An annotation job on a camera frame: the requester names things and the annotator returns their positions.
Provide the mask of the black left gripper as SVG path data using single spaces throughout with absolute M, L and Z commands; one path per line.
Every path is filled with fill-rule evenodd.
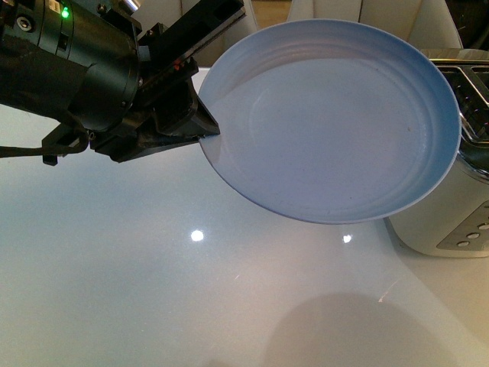
M 147 34 L 126 1 L 45 1 L 41 94 L 60 127 L 43 145 L 91 148 L 118 163 L 217 135 L 190 78 L 150 78 Z

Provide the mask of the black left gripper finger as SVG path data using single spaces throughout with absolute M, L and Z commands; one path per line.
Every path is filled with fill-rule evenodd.
M 243 1 L 199 1 L 170 27 L 155 24 L 147 31 L 147 84 L 195 75 L 194 55 L 245 16 Z

